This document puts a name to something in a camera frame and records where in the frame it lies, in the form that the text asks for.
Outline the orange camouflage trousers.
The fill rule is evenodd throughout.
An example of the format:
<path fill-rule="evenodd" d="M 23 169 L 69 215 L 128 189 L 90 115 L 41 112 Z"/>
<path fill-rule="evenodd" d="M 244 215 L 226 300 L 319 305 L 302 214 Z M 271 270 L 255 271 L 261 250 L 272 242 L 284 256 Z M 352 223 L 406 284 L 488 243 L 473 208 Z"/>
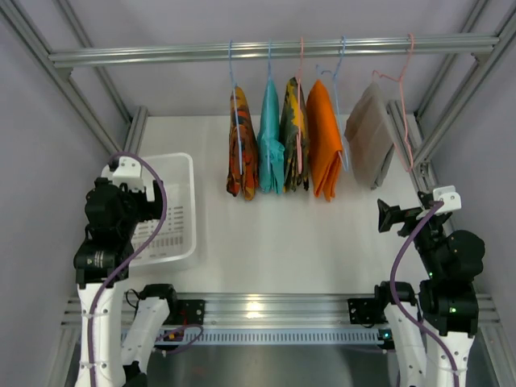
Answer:
<path fill-rule="evenodd" d="M 245 93 L 236 86 L 239 126 L 242 140 L 243 176 L 239 174 L 237 131 L 231 93 L 231 121 L 229 131 L 229 161 L 226 189 L 233 197 L 239 194 L 251 201 L 259 188 L 259 150 Z"/>

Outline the teal trousers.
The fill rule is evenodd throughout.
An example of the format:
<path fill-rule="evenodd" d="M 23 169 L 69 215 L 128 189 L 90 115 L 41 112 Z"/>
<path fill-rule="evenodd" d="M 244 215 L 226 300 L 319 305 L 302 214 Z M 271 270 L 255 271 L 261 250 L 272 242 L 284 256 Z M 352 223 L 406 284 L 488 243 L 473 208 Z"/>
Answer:
<path fill-rule="evenodd" d="M 260 115 L 259 184 L 263 193 L 281 194 L 285 179 L 285 147 L 279 140 L 280 117 L 277 89 L 270 77 L 264 91 Z"/>

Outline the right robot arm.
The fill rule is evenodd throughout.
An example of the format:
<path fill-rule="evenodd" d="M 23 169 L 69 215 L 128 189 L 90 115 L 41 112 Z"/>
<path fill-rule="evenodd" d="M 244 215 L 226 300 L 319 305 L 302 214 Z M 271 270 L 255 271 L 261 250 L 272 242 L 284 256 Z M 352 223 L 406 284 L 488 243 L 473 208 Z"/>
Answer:
<path fill-rule="evenodd" d="M 404 242 L 375 299 L 393 334 L 398 385 L 464 386 L 480 313 L 473 281 L 483 270 L 485 243 L 470 231 L 445 233 L 444 224 L 462 207 L 454 186 L 418 196 L 421 205 L 405 210 L 377 202 L 379 232 L 401 224 Z M 396 279 L 408 247 L 428 276 L 418 291 Z"/>

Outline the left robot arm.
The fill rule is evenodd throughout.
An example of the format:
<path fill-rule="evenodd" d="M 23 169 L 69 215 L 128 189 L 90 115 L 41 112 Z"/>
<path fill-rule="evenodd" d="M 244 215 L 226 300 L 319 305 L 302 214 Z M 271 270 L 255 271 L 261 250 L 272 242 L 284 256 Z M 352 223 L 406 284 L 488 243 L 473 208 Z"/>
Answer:
<path fill-rule="evenodd" d="M 166 219 L 167 196 L 154 180 L 154 200 L 126 183 L 99 177 L 86 195 L 85 239 L 73 259 L 81 301 L 78 386 L 146 386 L 147 366 L 158 330 L 177 312 L 170 284 L 145 285 L 130 330 L 122 333 L 123 297 L 129 264 L 141 253 L 131 240 L 137 225 Z"/>

